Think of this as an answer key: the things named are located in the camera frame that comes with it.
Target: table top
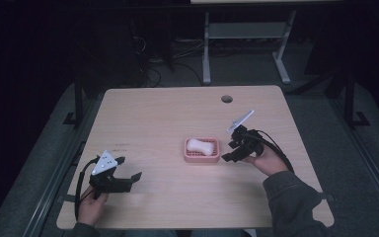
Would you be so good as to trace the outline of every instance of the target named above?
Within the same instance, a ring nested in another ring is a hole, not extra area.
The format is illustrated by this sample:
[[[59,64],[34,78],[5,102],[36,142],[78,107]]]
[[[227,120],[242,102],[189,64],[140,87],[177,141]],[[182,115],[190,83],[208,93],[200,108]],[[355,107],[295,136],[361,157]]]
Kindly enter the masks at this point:
[[[231,103],[223,103],[231,96]],[[276,86],[115,89],[105,94],[68,193],[75,194],[79,172],[109,150],[125,156],[114,176],[143,172],[130,193],[111,194],[100,228],[194,229],[270,227],[262,182],[266,176],[244,162],[187,163],[188,137],[216,137],[220,154],[231,152],[232,120],[249,110],[247,129],[268,133],[290,159],[296,175],[322,191],[281,90]],[[82,190],[88,186],[92,166]],[[334,218],[323,200],[314,217],[330,226]],[[65,201],[57,219],[73,228],[74,204]]]

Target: pink container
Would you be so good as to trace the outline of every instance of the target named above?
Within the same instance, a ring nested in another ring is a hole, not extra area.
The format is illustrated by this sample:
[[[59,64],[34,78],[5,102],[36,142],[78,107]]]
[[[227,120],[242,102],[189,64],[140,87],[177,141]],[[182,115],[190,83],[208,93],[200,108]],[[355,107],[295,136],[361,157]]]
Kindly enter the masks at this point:
[[[197,139],[202,142],[210,142],[214,145],[213,153],[209,156],[204,155],[201,152],[197,151],[188,151],[187,143],[190,139]],[[189,163],[217,163],[220,159],[220,152],[218,146],[218,140],[213,137],[190,137],[187,138],[184,146],[184,160]]]

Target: table hole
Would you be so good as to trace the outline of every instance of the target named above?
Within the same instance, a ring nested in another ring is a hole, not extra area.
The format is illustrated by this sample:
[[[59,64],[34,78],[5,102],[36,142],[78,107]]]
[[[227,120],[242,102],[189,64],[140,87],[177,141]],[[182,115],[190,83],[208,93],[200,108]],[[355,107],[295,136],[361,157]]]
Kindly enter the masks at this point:
[[[226,95],[221,97],[221,101],[223,103],[229,104],[233,101],[233,98],[231,96]]]

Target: white soap bar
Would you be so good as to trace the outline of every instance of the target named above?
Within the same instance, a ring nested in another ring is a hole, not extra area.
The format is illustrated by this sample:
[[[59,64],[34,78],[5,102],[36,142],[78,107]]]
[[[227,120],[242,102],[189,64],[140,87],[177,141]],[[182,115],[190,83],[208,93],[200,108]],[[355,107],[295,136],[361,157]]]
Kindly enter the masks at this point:
[[[187,143],[188,151],[201,152],[206,156],[210,156],[214,151],[214,144],[211,142],[203,142],[194,138],[189,139]]]

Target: dark background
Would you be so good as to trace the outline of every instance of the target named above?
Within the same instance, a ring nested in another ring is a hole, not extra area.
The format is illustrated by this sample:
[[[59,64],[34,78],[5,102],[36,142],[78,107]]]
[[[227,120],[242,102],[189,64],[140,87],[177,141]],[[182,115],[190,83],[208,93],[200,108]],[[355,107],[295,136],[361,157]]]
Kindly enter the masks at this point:
[[[293,29],[290,39],[311,39],[315,42],[307,73],[319,74],[336,65],[344,66],[354,72],[357,82],[370,91],[379,106],[379,1],[375,2],[364,1],[353,6],[345,4],[325,14],[305,8],[295,22],[303,28],[301,31]],[[110,20],[101,19],[98,14],[72,10],[72,6],[78,4],[72,1],[0,1],[0,205],[59,97],[81,71],[84,62],[77,58],[85,56],[78,56],[72,33],[82,36],[84,32],[80,31],[81,28],[89,29],[89,24],[101,25]],[[127,22],[127,17],[135,17],[128,14],[109,13],[121,26]],[[148,39],[149,45],[152,43],[154,51],[167,55],[165,42],[169,39],[176,36],[202,36],[202,28],[198,25],[203,23],[203,14],[195,14],[195,19],[191,21],[186,17],[188,14],[193,13],[180,12],[166,16],[145,12],[143,20],[140,18],[142,14],[137,14],[141,20],[138,24],[139,33]],[[93,42],[103,45],[109,40],[98,37],[95,32],[85,35],[92,37],[78,39],[86,42],[90,50],[95,52],[103,50],[92,48]],[[130,35],[131,32],[123,30],[123,36]],[[125,58],[133,55],[132,48],[117,50],[127,51]],[[135,61],[134,68],[145,60],[137,59],[139,61]],[[106,60],[116,59],[107,56]],[[116,74],[129,77],[127,73],[132,72],[120,68]],[[113,79],[117,83],[116,87],[136,87],[139,83],[134,82],[139,82],[141,78],[137,75],[131,82],[116,79]],[[88,90],[88,96],[93,93],[96,91]]]

